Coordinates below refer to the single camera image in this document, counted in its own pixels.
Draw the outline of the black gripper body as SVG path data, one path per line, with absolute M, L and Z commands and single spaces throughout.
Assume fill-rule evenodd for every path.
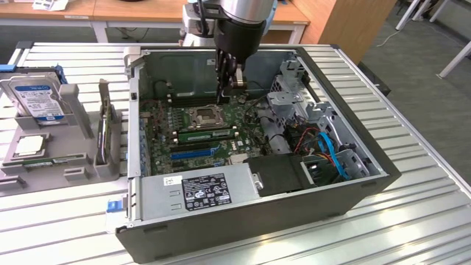
M 246 24 L 237 20 L 218 20 L 215 28 L 217 59 L 230 54 L 237 60 L 246 60 L 258 51 L 266 22 Z

